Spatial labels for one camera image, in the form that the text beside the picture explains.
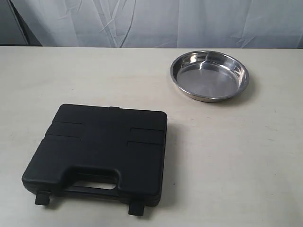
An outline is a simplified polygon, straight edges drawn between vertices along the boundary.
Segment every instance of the table surface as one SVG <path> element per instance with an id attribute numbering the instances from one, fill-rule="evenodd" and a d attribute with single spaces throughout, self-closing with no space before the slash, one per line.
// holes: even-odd
<path id="1" fill-rule="evenodd" d="M 248 88 L 221 103 L 181 93 L 170 64 L 189 49 L 0 47 L 0 226 L 303 226 L 303 50 L 216 49 Z M 63 103 L 165 111 L 162 199 L 34 205 L 21 176 Z"/>

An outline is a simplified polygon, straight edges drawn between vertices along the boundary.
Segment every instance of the bowl rim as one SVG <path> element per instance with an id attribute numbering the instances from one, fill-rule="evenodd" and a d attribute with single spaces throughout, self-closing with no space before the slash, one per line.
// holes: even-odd
<path id="1" fill-rule="evenodd" d="M 178 81 L 175 79 L 175 76 L 174 76 L 174 73 L 173 73 L 173 68 L 175 66 L 175 64 L 177 63 L 177 61 L 179 61 L 181 58 L 187 56 L 187 55 L 190 55 L 190 54 L 193 54 L 193 53 L 216 53 L 216 54 L 219 54 L 219 55 L 222 55 L 226 58 L 230 58 L 232 60 L 234 60 L 235 62 L 237 62 L 243 69 L 244 69 L 244 74 L 246 76 L 246 82 L 244 83 L 243 87 L 241 87 L 240 89 L 237 90 L 237 92 L 235 92 L 234 94 L 231 94 L 231 95 L 228 95 L 228 96 L 218 96 L 218 97 L 211 97 L 211 96 L 202 96 L 202 95 L 199 95 L 199 94 L 196 94 L 196 93 L 193 93 L 193 92 L 190 92 L 188 90 L 186 90 L 185 88 L 183 88 L 179 83 Z M 224 99 L 228 99 L 228 98 L 232 98 L 232 97 L 235 97 L 237 95 L 239 95 L 241 92 L 243 92 L 246 87 L 248 86 L 249 82 L 250 82 L 250 75 L 248 73 L 248 70 L 246 69 L 246 67 L 237 59 L 235 59 L 234 57 L 232 56 L 229 56 L 225 53 L 222 53 L 222 52 L 218 52 L 218 51 L 205 51 L 205 50 L 200 50 L 200 51 L 191 51 L 191 52 L 187 52 L 185 54 L 182 54 L 180 55 L 179 57 L 177 57 L 171 64 L 170 66 L 170 77 L 171 79 L 173 80 L 173 82 L 176 84 L 176 86 L 181 89 L 186 95 L 188 95 L 189 97 L 191 98 L 194 98 L 196 100 L 199 100 L 201 101 L 201 99 L 205 99 L 205 100 L 210 100 L 210 101 L 220 101 L 220 100 L 224 100 Z"/>

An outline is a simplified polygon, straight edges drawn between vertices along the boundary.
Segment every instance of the white fabric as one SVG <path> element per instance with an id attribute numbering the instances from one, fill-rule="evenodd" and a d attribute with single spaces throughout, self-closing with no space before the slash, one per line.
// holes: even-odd
<path id="1" fill-rule="evenodd" d="M 12 0 L 44 46 L 303 47 L 303 0 Z"/>

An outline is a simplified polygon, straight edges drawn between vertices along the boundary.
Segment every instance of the metal dish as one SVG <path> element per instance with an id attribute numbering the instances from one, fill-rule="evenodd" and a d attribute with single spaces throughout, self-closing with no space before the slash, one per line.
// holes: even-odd
<path id="1" fill-rule="evenodd" d="M 194 51 L 175 59 L 170 68 L 175 84 L 189 97 L 218 102 L 240 94 L 250 81 L 238 60 L 214 51 Z"/>

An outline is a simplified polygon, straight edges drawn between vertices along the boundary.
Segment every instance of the shallow metal pan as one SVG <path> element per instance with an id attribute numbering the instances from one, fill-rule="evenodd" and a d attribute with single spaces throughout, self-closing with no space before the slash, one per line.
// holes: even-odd
<path id="1" fill-rule="evenodd" d="M 175 84 L 189 97 L 218 102 L 240 94 L 250 81 L 238 60 L 214 51 L 194 51 L 181 55 L 171 65 Z"/>

